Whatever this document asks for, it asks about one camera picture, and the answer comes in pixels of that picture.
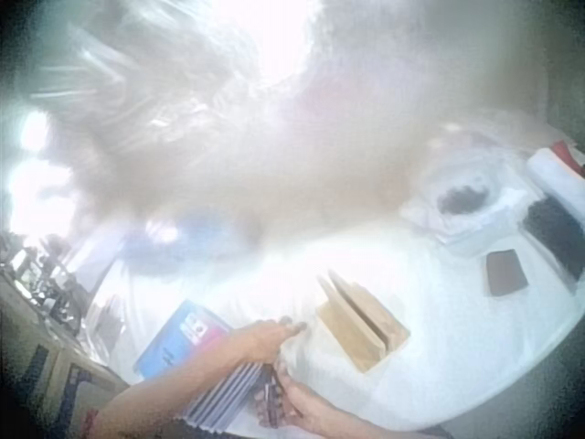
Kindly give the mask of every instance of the white table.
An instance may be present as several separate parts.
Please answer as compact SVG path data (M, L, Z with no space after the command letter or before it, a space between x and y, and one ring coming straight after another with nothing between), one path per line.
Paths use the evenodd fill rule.
M483 258L459 258L397 219L268 249L225 282L129 279L118 264L101 291L125 302L126 330L110 367L128 382L133 364L186 298L234 327L288 315L309 328L282 353L291 374L336 406L391 430L419 430L470 411L535 367L585 312L585 285L570 293L520 235L485 253L516 249L530 286L495 298L485 292ZM325 300L316 276L333 269L374 294L410 331L408 342L367 374L359 373L316 317ZM248 437L303 437L267 430L244 411L229 432Z

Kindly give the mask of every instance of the bright light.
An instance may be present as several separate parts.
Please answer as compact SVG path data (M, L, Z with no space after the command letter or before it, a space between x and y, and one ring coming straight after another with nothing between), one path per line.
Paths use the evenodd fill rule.
M65 238L74 214L75 203L68 198L52 197L31 202L16 200L10 229L33 237L56 234Z
M51 233L64 238L75 213L73 201L63 197L39 199L39 195L43 189L63 187L69 179L67 168L47 161L32 159L18 166L9 183L13 197L10 230L37 238Z
M216 19L247 32L258 50L263 85L299 73L310 50L315 0L215 0Z
M31 112L25 120L20 135L20 145L27 151L38 152L45 147L47 135L47 115L43 112Z
M179 236L179 231L175 227L167 227L160 231L160 240L164 243L173 242Z
M168 244L176 241L179 236L179 230L169 223L155 223L148 221L146 223L146 233L154 242Z
M31 159L14 170L9 188L15 198L31 199L44 188L64 186L70 177L71 173L65 167L53 166L46 160Z

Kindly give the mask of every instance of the hair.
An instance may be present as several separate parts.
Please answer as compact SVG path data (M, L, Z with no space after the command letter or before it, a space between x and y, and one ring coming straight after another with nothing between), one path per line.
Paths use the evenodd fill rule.
M322 0L304 69L267 88L250 35L210 1L48 2L22 90L50 115L49 158L98 211L349 211L407 195L437 122L532 105L537 85L510 93L506 75L533 67L509 66L525 2L500 3Z

